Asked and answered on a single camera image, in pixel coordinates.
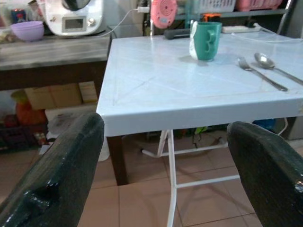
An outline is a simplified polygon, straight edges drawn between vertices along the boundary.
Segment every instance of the kitchen appliance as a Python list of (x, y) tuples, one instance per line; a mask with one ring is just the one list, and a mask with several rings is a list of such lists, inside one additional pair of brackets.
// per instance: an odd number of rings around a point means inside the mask
[(175, 20), (177, 14), (176, 0), (152, 0), (151, 19), (158, 28), (167, 28)]
[(45, 0), (46, 23), (56, 35), (90, 35), (105, 31), (103, 0)]

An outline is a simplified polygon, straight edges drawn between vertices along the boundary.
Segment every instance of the cardboard box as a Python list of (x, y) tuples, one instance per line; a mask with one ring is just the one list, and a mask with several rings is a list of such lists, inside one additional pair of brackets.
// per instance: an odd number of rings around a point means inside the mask
[(34, 110), (82, 104), (78, 84), (27, 88), (25, 92)]
[(79, 83), (79, 88), (84, 103), (96, 103), (98, 101), (93, 81)]

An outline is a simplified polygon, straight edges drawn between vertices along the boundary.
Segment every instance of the shelf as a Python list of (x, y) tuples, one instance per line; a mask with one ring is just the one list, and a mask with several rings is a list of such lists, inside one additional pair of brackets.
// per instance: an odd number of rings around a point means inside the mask
[[(249, 16), (264, 16), (264, 15), (278, 15), (287, 13), (287, 9), (276, 9), (276, 10), (255, 10), (249, 12), (229, 12), (229, 13), (220, 13), (222, 18), (226, 17), (249, 17)], [(185, 15), (176, 15), (176, 20), (184, 20)]]

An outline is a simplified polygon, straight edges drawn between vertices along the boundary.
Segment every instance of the metal spoon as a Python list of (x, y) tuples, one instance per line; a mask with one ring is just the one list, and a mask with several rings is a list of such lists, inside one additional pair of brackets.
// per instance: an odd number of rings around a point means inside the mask
[(261, 76), (262, 79), (264, 79), (267, 83), (271, 84), (272, 86), (274, 86), (275, 88), (277, 88), (278, 90), (280, 91), (288, 91), (287, 88), (285, 88), (284, 86), (274, 82), (273, 80), (271, 80), (270, 78), (268, 78), (267, 76), (263, 75), (262, 73), (260, 73), (259, 71), (255, 70), (254, 68), (250, 67), (245, 58), (243, 57), (239, 57), (238, 58), (238, 63), (239, 63), (239, 66), (244, 69), (244, 70), (247, 70), (247, 71), (251, 71), (251, 72), (255, 72), (257, 73), (259, 76)]
[(276, 68), (275, 63), (269, 57), (267, 57), (265, 54), (255, 53), (255, 59), (261, 67), (263, 67), (267, 70), (279, 71), (279, 72), (283, 73), (286, 77), (288, 77), (288, 78), (292, 79), (293, 81), (303, 85), (303, 80), (289, 74), (288, 72), (285, 72), (281, 69)]

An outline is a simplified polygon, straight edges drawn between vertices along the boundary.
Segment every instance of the table leg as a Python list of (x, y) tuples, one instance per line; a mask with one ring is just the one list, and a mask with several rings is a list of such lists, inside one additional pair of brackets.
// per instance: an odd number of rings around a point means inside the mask
[(128, 184), (122, 147), (122, 136), (107, 137), (107, 142), (117, 185)]

